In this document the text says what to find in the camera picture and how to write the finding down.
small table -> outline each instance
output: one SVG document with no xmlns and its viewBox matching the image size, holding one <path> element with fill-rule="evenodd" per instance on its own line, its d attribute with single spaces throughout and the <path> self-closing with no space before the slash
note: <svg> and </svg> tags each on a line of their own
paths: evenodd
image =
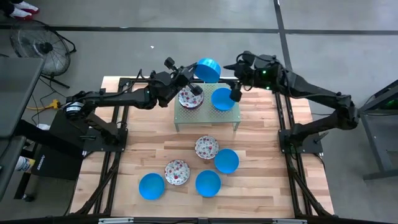
<svg viewBox="0 0 398 224">
<path fill-rule="evenodd" d="M 216 109 L 211 103 L 211 95 L 218 88 L 229 88 L 225 83 L 196 83 L 205 93 L 205 99 L 202 105 L 197 109 L 186 109 L 175 100 L 174 103 L 174 125 L 177 132 L 180 131 L 179 124 L 192 123 L 232 123 L 234 131 L 238 129 L 241 122 L 241 111 L 239 103 L 235 103 L 229 111 L 220 111 Z"/>
</svg>

plate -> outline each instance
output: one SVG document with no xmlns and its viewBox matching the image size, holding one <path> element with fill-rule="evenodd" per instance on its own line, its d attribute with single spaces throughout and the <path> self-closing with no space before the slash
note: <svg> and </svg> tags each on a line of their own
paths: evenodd
<svg viewBox="0 0 398 224">
<path fill-rule="evenodd" d="M 202 103 L 203 100 L 205 99 L 205 92 L 202 91 L 202 93 L 198 96 L 195 96 L 192 92 L 189 86 L 186 86 L 180 90 L 178 93 L 178 101 L 180 102 L 181 106 L 183 106 L 186 109 L 196 109 L 198 108 Z"/>
<path fill-rule="evenodd" d="M 189 179 L 190 173 L 188 164 L 181 159 L 170 161 L 164 169 L 167 182 L 176 186 L 184 184 Z"/>
<path fill-rule="evenodd" d="M 211 136 L 202 136 L 195 143 L 195 151 L 202 159 L 212 159 L 218 153 L 218 142 Z"/>
</svg>

blue bowl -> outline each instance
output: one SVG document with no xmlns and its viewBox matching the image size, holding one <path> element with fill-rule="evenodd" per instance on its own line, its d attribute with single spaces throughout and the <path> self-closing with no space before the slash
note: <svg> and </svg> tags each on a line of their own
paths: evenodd
<svg viewBox="0 0 398 224">
<path fill-rule="evenodd" d="M 228 111 L 235 105 L 235 101 L 229 97 L 230 94 L 229 88 L 219 88 L 211 95 L 211 103 L 221 111 Z"/>
<path fill-rule="evenodd" d="M 230 174 L 238 168 L 239 157 L 233 150 L 223 149 L 217 153 L 214 163 L 220 172 Z"/>
<path fill-rule="evenodd" d="M 164 180 L 159 174 L 145 175 L 139 182 L 139 193 L 147 200 L 156 200 L 164 192 Z"/>
<path fill-rule="evenodd" d="M 206 83 L 216 83 L 220 79 L 221 67 L 211 58 L 202 58 L 196 65 L 195 75 Z"/>
<path fill-rule="evenodd" d="M 213 197 L 221 188 L 221 179 L 216 172 L 205 170 L 198 175 L 195 186 L 200 195 Z"/>
</svg>

wooden tabletop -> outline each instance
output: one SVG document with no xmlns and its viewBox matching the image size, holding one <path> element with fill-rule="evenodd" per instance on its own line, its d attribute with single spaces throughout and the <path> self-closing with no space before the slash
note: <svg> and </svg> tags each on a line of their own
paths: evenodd
<svg viewBox="0 0 398 224">
<path fill-rule="evenodd" d="M 120 77 L 104 77 L 102 88 L 117 91 Z M 114 193 L 112 216 L 129 217 L 228 217 L 272 218 L 293 217 L 292 199 L 284 155 L 279 152 L 277 131 L 280 129 L 275 96 L 270 91 L 244 91 L 239 103 L 241 124 L 234 133 L 231 124 L 182 124 L 177 133 L 173 123 L 174 102 L 168 108 L 153 110 L 129 109 L 129 138 L 122 154 Z M 312 121 L 307 100 L 292 100 L 297 123 Z M 110 122 L 113 108 L 98 108 L 96 114 Z M 220 148 L 238 153 L 240 164 L 232 174 L 219 173 L 221 190 L 213 198 L 203 198 L 195 190 L 195 179 L 205 169 L 216 170 L 213 160 L 200 159 L 194 150 L 195 141 L 203 135 L 215 137 Z M 94 152 L 83 161 L 73 198 L 71 212 L 88 200 L 98 185 L 103 152 Z M 304 154 L 307 185 L 325 207 L 333 213 L 325 172 L 319 159 Z M 187 183 L 173 186 L 166 183 L 163 196 L 144 200 L 138 191 L 140 179 L 150 173 L 164 174 L 167 163 L 185 160 L 191 168 Z M 103 208 L 108 188 L 104 191 Z M 298 190 L 302 211 L 301 191 Z"/>
</svg>

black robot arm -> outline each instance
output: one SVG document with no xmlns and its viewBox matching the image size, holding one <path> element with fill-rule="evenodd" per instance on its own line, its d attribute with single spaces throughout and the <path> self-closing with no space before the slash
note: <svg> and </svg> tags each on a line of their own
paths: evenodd
<svg viewBox="0 0 398 224">
<path fill-rule="evenodd" d="M 106 106 L 134 106 L 139 109 L 150 110 L 159 104 L 160 107 L 167 107 L 168 103 L 187 85 L 194 95 L 201 94 L 201 88 L 193 87 L 190 83 L 193 80 L 193 69 L 196 63 L 187 67 L 177 68 L 170 57 L 166 59 L 165 66 L 172 70 L 172 73 L 152 71 L 149 79 L 142 76 L 139 71 L 135 81 L 126 83 L 125 90 L 119 93 L 107 93 L 105 89 L 97 92 L 84 92 L 68 97 L 63 108 L 67 119 L 83 120 L 93 129 L 101 133 L 105 144 L 118 144 L 120 129 L 115 123 L 107 123 L 94 114 L 97 107 Z M 148 82 L 144 88 L 131 92 L 131 88 L 139 77 Z"/>
<path fill-rule="evenodd" d="M 149 79 L 146 79 L 148 85 L 144 88 L 128 92 L 132 88 L 128 86 L 126 90 L 119 93 L 107 93 L 105 89 L 97 92 L 84 92 L 67 98 L 67 105 L 64 107 L 69 118 L 76 116 L 85 117 L 97 107 L 106 106 L 134 106 L 139 109 L 150 110 L 159 103 L 160 107 L 167 107 L 168 103 L 178 94 L 185 86 L 191 86 L 193 80 L 193 68 L 195 63 L 187 67 L 176 68 L 174 61 L 169 57 L 165 61 L 165 65 L 173 72 L 152 71 Z M 136 80 L 142 77 L 142 70 L 139 71 Z M 200 88 L 192 87 L 195 95 L 201 93 Z"/>
<path fill-rule="evenodd" d="M 249 86 L 271 90 L 291 98 L 307 98 L 319 104 L 335 109 L 322 119 L 308 123 L 295 124 L 285 140 L 288 144 L 301 146 L 304 139 L 320 131 L 332 128 L 353 129 L 358 125 L 358 109 L 351 101 L 350 95 L 342 95 L 308 83 L 303 77 L 285 69 L 276 56 L 254 55 L 248 51 L 239 54 L 236 63 L 227 65 L 225 69 L 234 70 L 237 82 L 229 82 L 232 92 L 231 99 L 239 102 L 241 87 Z"/>
</svg>

